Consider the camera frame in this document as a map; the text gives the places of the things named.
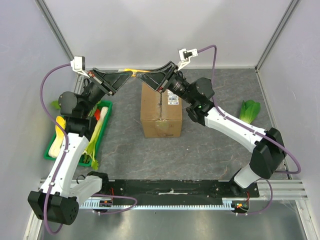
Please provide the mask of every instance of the leek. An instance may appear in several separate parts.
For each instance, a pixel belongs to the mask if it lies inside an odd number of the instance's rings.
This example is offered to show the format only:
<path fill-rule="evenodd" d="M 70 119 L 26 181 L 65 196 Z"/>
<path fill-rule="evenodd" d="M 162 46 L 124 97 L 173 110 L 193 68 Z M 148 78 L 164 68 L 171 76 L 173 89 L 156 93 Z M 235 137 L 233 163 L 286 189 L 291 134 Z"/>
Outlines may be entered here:
<path fill-rule="evenodd" d="M 97 121 L 97 123 L 95 125 L 95 128 L 94 128 L 93 134 L 91 136 L 90 142 L 89 142 L 88 146 L 86 147 L 86 149 L 83 152 L 84 155 L 87 155 L 92 159 L 91 167 L 95 171 L 98 170 L 98 166 L 99 166 L 99 163 L 95 158 L 95 155 L 96 155 L 96 144 L 97 144 L 97 141 L 98 141 L 98 138 L 99 138 L 99 134 L 100 134 L 102 125 L 104 123 L 105 116 L 107 115 L 107 112 L 108 112 L 108 107 L 104 106 L 101 109 L 100 118 L 99 118 L 99 120 Z"/>
<path fill-rule="evenodd" d="M 256 119 L 261 109 L 259 102 L 253 100 L 242 101 L 239 119 L 247 124 L 251 124 Z"/>
<path fill-rule="evenodd" d="M 88 117 L 93 117 L 97 108 L 98 108 L 98 104 L 101 103 L 101 101 L 98 101 L 97 104 L 91 109 L 91 111 L 88 113 Z"/>

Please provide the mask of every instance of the white cable tie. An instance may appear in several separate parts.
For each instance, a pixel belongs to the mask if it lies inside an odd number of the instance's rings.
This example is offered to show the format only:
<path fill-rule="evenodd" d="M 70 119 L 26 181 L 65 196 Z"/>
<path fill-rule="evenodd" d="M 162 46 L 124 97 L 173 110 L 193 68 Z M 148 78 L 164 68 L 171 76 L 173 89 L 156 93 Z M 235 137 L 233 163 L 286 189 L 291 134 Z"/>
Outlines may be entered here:
<path fill-rule="evenodd" d="M 227 117 L 229 117 L 229 114 L 225 113 L 223 119 L 227 119 Z"/>

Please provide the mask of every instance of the white wall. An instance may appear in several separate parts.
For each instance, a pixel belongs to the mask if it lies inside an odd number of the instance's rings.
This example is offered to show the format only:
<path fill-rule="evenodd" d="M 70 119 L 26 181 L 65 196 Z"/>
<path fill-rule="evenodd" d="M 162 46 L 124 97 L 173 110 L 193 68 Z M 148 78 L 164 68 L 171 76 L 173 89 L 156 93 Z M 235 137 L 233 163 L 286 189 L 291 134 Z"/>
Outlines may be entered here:
<path fill-rule="evenodd" d="M 158 68 L 218 46 L 218 67 L 255 66 L 290 0 L 46 0 L 87 67 Z M 189 67 L 210 67 L 212 52 Z"/>
<path fill-rule="evenodd" d="M 54 126 L 40 105 L 40 83 L 68 59 L 35 1 L 1 3 L 0 238 L 20 240 L 31 212 L 28 194 L 52 165 L 42 157 Z M 70 69 L 54 73 L 45 85 L 45 102 L 72 90 L 74 82 Z"/>
<path fill-rule="evenodd" d="M 285 145 L 320 223 L 320 1 L 302 0 L 260 75 Z"/>

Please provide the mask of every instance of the metal frame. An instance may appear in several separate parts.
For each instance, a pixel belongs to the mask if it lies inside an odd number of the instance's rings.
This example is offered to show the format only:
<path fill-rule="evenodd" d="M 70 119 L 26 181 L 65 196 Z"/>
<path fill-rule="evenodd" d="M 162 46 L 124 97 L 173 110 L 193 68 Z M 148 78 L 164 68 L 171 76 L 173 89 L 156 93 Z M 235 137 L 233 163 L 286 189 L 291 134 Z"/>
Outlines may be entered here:
<path fill-rule="evenodd" d="M 294 10 L 296 9 L 299 2 L 300 2 L 300 0 L 291 0 L 291 2 L 289 3 L 289 6 L 286 8 L 286 10 L 285 10 L 278 26 L 276 27 L 270 41 L 266 45 L 259 61 L 257 62 L 256 66 L 255 66 L 256 71 L 259 71 L 261 69 L 262 65 L 264 64 L 266 58 L 268 57 L 269 53 L 271 52 L 272 48 L 274 47 L 276 41 L 278 40 L 280 34 L 282 33 L 283 29 L 285 28 L 290 16 L 292 15 Z"/>
<path fill-rule="evenodd" d="M 77 74 L 76 80 L 75 80 L 75 85 L 74 85 L 74 90 L 73 90 L 74 93 L 81 94 L 84 79 L 85 79 L 85 76 L 83 76 L 81 74 Z"/>
<path fill-rule="evenodd" d="M 39 188 L 44 183 L 45 179 L 42 179 L 39 183 Z M 260 197 L 258 198 L 251 198 L 251 201 L 267 201 L 270 198 L 270 188 L 269 185 L 265 181 L 258 181 L 258 189 L 260 193 Z M 310 212 L 310 203 L 305 191 L 305 188 L 302 184 L 301 180 L 270 180 L 272 189 L 273 189 L 273 200 L 274 201 L 287 201 L 287 200 L 295 200 L 298 213 L 304 228 L 304 232 L 307 236 L 308 240 L 320 240 L 320 235 L 315 227 L 316 225 L 313 222 L 313 216 L 312 212 Z M 73 188 L 77 185 L 77 182 L 75 179 L 72 180 L 70 187 Z M 103 200 L 109 200 L 108 197 L 91 197 L 88 199 L 82 206 L 81 209 L 91 209 L 94 207 L 95 209 L 106 209 L 106 207 L 97 207 L 98 201 L 101 199 Z M 229 203 L 232 201 L 243 201 L 245 199 L 242 198 L 223 198 L 223 205 L 227 208 Z M 121 209 L 128 206 L 115 206 L 112 209 Z M 189 208 L 190 210 L 229 210 L 230 209 L 219 209 L 215 208 L 214 206 L 208 206 L 208 207 L 202 207 L 199 206 L 197 208 Z M 133 209 L 155 209 L 155 210 L 163 210 L 163 209 L 172 209 L 172 210 L 185 210 L 185 206 L 181 206 L 179 208 L 164 208 L 164 207 L 148 207 L 148 206 L 141 206 L 136 207 Z M 41 225 L 42 220 L 37 219 L 35 214 L 32 212 L 29 218 L 29 222 L 27 225 L 27 229 L 24 235 L 24 240 L 30 240 L 30 239 L 38 239 L 39 234 L 41 233 Z"/>
<path fill-rule="evenodd" d="M 57 41 L 59 42 L 62 50 L 66 54 L 66 56 L 71 60 L 74 59 L 74 54 L 72 53 L 69 45 L 67 44 L 66 39 L 64 38 L 62 32 L 60 31 L 53 15 L 51 14 L 45 0 L 35 0 L 36 4 L 40 8 L 45 20 L 49 24 L 51 30 L 53 31 L 54 36 L 56 37 Z"/>

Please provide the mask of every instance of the purple cable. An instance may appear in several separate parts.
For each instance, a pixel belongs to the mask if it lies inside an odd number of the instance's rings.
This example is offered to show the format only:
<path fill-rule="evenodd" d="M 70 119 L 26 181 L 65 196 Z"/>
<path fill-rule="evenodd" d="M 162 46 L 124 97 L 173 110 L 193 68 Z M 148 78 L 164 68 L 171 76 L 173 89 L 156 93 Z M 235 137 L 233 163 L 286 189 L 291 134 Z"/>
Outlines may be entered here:
<path fill-rule="evenodd" d="M 242 216 L 256 215 L 256 214 L 260 214 L 261 212 L 263 212 L 263 211 L 267 210 L 268 208 L 270 208 L 272 200 L 274 198 L 274 191 L 272 190 L 271 183 L 269 182 L 268 179 L 260 178 L 259 180 L 266 180 L 266 182 L 268 183 L 268 185 L 270 187 L 270 200 L 269 200 L 269 202 L 267 203 L 267 205 L 262 210 L 253 211 L 253 212 L 249 212 L 249 213 L 238 213 L 238 215 L 242 215 Z"/>
<path fill-rule="evenodd" d="M 45 82 L 47 80 L 47 78 L 49 77 L 50 74 L 52 74 L 54 71 L 58 70 L 58 69 L 62 69 L 64 67 L 68 67 L 70 66 L 70 63 L 67 63 L 67 64 L 64 64 L 64 65 L 61 65 L 61 66 L 57 66 L 55 67 L 54 69 L 52 69 L 51 71 L 49 71 L 43 78 L 42 82 L 41 82 L 41 85 L 40 85 L 40 102 L 41 102 L 41 105 L 42 105 L 42 108 L 44 110 L 44 112 L 47 114 L 47 116 L 50 118 L 50 120 L 63 132 L 63 135 L 64 135 L 64 138 L 65 138 L 65 147 L 64 147 L 64 152 L 62 154 L 62 157 L 61 157 L 61 160 L 58 164 L 58 166 L 56 167 L 54 173 L 53 173 L 53 176 L 51 178 L 51 183 L 54 183 L 55 180 L 56 180 L 56 177 L 57 177 L 57 174 L 59 172 L 59 169 L 65 159 L 65 156 L 67 154 L 67 151 L 68 150 L 68 145 L 69 145 L 69 139 L 68 139 L 68 135 L 66 133 L 66 131 L 63 129 L 63 127 L 61 127 L 59 125 L 59 123 L 56 122 L 56 120 L 50 115 L 48 109 L 46 108 L 46 105 L 44 103 L 44 97 L 43 97 L 43 93 L 44 93 L 44 85 L 45 85 Z M 46 230 L 48 231 L 49 234 L 51 235 L 56 235 L 62 228 L 62 224 L 59 226 L 59 228 L 56 230 L 56 231 L 52 231 L 50 226 L 49 226 L 49 223 L 48 223 L 48 214 L 47 214 L 47 211 L 48 211 L 48 201 L 49 201 L 49 196 L 50 196 L 50 193 L 51 193 L 51 190 L 52 190 L 52 185 L 49 185 L 49 188 L 48 188 L 48 191 L 45 195 L 45 199 L 44 199 L 44 207 L 43 207 L 43 221 L 44 221 L 44 225 L 45 225 L 45 228 Z"/>
<path fill-rule="evenodd" d="M 210 46 L 207 46 L 205 48 L 202 48 L 198 51 L 198 53 L 201 53 L 205 50 L 208 50 L 208 49 L 211 49 L 211 48 L 214 48 L 214 56 L 213 56 L 213 64 L 212 64 L 212 76 L 211 76 L 211 84 L 212 84 L 212 87 L 214 87 L 214 84 L 215 84 L 215 65 L 216 65 L 216 58 L 217 58 L 217 46 L 216 45 L 210 45 Z M 215 106 L 215 108 L 217 109 L 217 111 L 219 112 L 219 114 L 221 116 L 223 116 L 224 118 L 230 120 L 231 122 L 239 125 L 240 127 L 248 130 L 249 132 L 253 133 L 253 134 L 256 134 L 266 140 L 268 140 L 269 142 L 273 143 L 274 145 L 276 145 L 278 148 L 280 148 L 282 151 L 284 151 L 286 154 L 288 154 L 290 156 L 290 158 L 292 158 L 292 160 L 294 161 L 296 167 L 297 167 L 297 171 L 275 171 L 276 173 L 281 173 L 281 174 L 299 174 L 301 172 L 301 166 L 298 162 L 298 160 L 296 159 L 296 157 L 288 150 L 286 149 L 284 146 L 282 146 L 281 144 L 279 144 L 278 142 L 274 141 L 273 139 L 271 139 L 270 137 L 260 133 L 260 132 L 255 132 L 255 130 L 253 130 L 252 128 L 242 124 L 241 122 L 238 122 L 237 120 L 234 120 L 232 119 L 231 117 L 228 117 L 226 116 L 219 108 L 218 106 L 218 102 L 216 100 L 216 98 L 213 96 L 212 97 L 212 101 L 213 101 L 213 104 Z"/>
<path fill-rule="evenodd" d="M 125 209 L 121 209 L 119 211 L 112 211 L 112 212 L 98 212 L 98 211 L 94 211 L 96 214 L 100 214 L 100 215 L 107 215 L 107 214 L 119 214 L 119 213 L 123 213 L 125 211 L 128 211 L 130 209 L 132 209 L 133 207 L 135 207 L 138 203 L 138 200 L 134 197 L 131 196 L 113 196 L 113 195 L 105 195 L 105 194 L 94 194 L 93 197 L 107 197 L 107 198 L 115 198 L 115 199 L 130 199 L 130 200 L 134 200 L 134 204 L 131 205 L 130 207 L 127 207 Z"/>
<path fill-rule="evenodd" d="M 199 54 L 199 53 L 202 53 L 202 52 L 205 51 L 205 50 L 211 49 L 211 48 L 214 48 L 213 64 L 212 64 L 212 75 L 211 75 L 211 84 L 212 84 L 212 87 L 214 87 L 214 85 L 215 85 L 215 65 L 216 65 L 216 58 L 217 58 L 217 46 L 213 44 L 213 45 L 209 45 L 209 46 L 207 46 L 207 47 L 204 47 L 204 48 L 198 50 L 198 54 Z M 297 167 L 297 171 L 275 171 L 276 173 L 281 173 L 281 174 L 299 174 L 299 173 L 301 172 L 301 166 L 300 166 L 298 160 L 296 159 L 296 157 L 295 157 L 288 149 L 286 149 L 284 146 L 282 146 L 282 145 L 279 144 L 278 142 L 274 141 L 274 140 L 271 139 L 270 137 L 268 137 L 268 136 L 266 136 L 266 135 L 264 135 L 264 134 L 262 134 L 262 133 L 260 133 L 260 132 L 255 132 L 253 129 L 251 129 L 250 127 L 247 127 L 246 125 L 242 124 L 241 122 L 238 122 L 237 120 L 234 120 L 234 119 L 226 116 L 226 115 L 220 110 L 220 108 L 219 108 L 219 106 L 218 106 L 218 102 L 217 102 L 215 96 L 212 97 L 212 102 L 213 102 L 215 108 L 217 109 L 217 111 L 219 112 L 219 114 L 220 114 L 221 116 L 223 116 L 224 118 L 230 120 L 231 122 L 239 125 L 240 127 L 248 130 L 249 132 L 251 132 L 251 133 L 253 133 L 253 134 L 257 134 L 258 136 L 260 136 L 260 137 L 266 139 L 267 141 L 273 143 L 273 144 L 276 145 L 278 148 L 280 148 L 282 151 L 284 151 L 286 154 L 288 154 L 288 155 L 290 156 L 290 158 L 292 158 L 292 160 L 294 161 L 294 163 L 295 163 L 295 165 L 296 165 L 296 167 Z M 269 182 L 267 179 L 265 179 L 265 180 L 266 180 L 266 182 L 269 184 L 269 187 L 270 187 L 270 200 L 269 200 L 268 204 L 265 206 L 265 208 L 262 209 L 262 210 L 259 210 L 259 211 L 254 211 L 254 212 L 250 212 L 250 213 L 238 213 L 238 214 L 244 215 L 244 216 L 247 216 L 247 215 L 255 215 L 255 214 L 259 214 L 259 213 L 267 210 L 267 209 L 270 207 L 270 205 L 271 205 L 271 203 L 272 203 L 272 200 L 273 200 L 273 196 L 274 196 L 274 195 L 273 195 L 273 189 L 272 189 L 272 186 L 271 186 L 270 182 Z"/>

